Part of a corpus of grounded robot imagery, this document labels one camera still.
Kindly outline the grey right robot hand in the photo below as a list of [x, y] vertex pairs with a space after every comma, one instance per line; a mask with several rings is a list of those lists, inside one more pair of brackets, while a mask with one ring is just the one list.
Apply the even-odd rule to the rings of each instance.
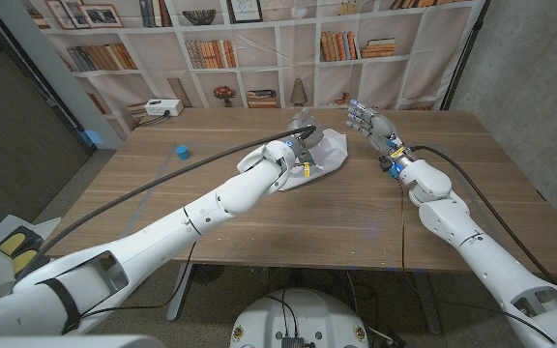
[[414, 159], [400, 139], [396, 125], [386, 116], [357, 100], [348, 102], [348, 118], [346, 125], [361, 132], [381, 154], [379, 160], [382, 170], [398, 179], [399, 174]]

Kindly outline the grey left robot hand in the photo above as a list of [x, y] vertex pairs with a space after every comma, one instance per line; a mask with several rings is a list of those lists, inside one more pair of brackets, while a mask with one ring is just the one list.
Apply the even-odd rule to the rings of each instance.
[[302, 147], [302, 152], [297, 157], [300, 163], [313, 162], [312, 154], [309, 150], [321, 141], [324, 130], [324, 127], [305, 107], [292, 117], [287, 125], [287, 129], [292, 131], [306, 127], [315, 127], [315, 130], [307, 130], [296, 136]]

